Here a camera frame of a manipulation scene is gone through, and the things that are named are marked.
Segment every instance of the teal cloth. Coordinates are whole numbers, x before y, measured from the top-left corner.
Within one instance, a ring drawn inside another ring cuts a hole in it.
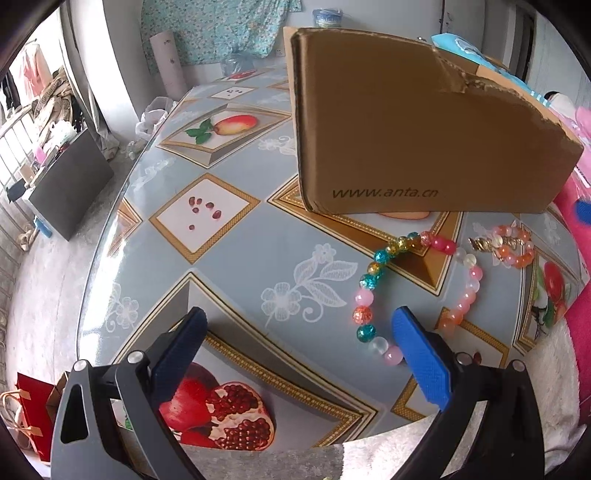
[[[182,65],[215,63],[230,53],[263,58],[301,0],[144,0],[141,37],[151,73],[158,71],[150,37],[174,32]]]

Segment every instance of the hanging clothes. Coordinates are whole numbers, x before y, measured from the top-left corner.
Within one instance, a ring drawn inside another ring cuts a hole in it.
[[[12,67],[15,81],[24,94],[23,103],[31,103],[51,83],[51,72],[37,43],[25,45]]]
[[[21,106],[21,99],[18,95],[17,86],[14,83],[12,73],[7,72],[2,79],[2,107],[5,112],[8,112],[11,108],[19,106]]]

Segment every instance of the beaded bracelet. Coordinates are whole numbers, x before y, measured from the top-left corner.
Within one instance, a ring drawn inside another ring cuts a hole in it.
[[[384,337],[376,336],[376,328],[371,323],[374,314],[370,308],[374,302],[373,290],[378,285],[384,273],[384,265],[389,260],[419,245],[433,247],[446,255],[453,256],[456,261],[468,268],[469,278],[465,291],[457,304],[447,311],[439,322],[439,330],[444,337],[448,338],[453,334],[456,325],[462,322],[470,305],[476,300],[476,293],[480,289],[482,269],[476,265],[476,257],[467,254],[466,250],[458,247],[453,240],[441,235],[433,235],[427,231],[420,235],[417,232],[411,232],[407,236],[394,239],[383,250],[378,250],[374,254],[374,261],[368,265],[367,273],[359,280],[360,289],[355,294],[355,303],[358,306],[353,311],[353,321],[359,325],[357,339],[360,342],[369,343],[369,347],[383,355],[389,365],[398,365],[402,361],[402,351],[396,345],[390,345]]]

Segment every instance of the blue gripper pad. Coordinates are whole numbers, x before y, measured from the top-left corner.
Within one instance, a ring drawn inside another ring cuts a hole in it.
[[[392,315],[392,335],[427,401],[444,410],[452,395],[451,375],[408,307]]]

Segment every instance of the white translucent bead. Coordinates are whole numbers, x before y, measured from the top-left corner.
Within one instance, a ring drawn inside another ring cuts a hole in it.
[[[470,280],[467,281],[466,288],[471,288],[472,290],[474,290],[476,292],[476,291],[480,290],[480,282],[475,278],[471,278]]]
[[[497,235],[496,233],[492,236],[491,244],[495,248],[499,248],[503,244],[503,237]]]
[[[384,337],[376,337],[369,343],[369,349],[383,355],[388,350],[388,341]]]
[[[476,265],[476,257],[472,254],[467,254],[466,258],[464,258],[464,267],[472,268]]]
[[[453,254],[454,260],[460,263],[464,263],[464,259],[466,258],[466,251],[462,247],[456,248],[456,251]]]

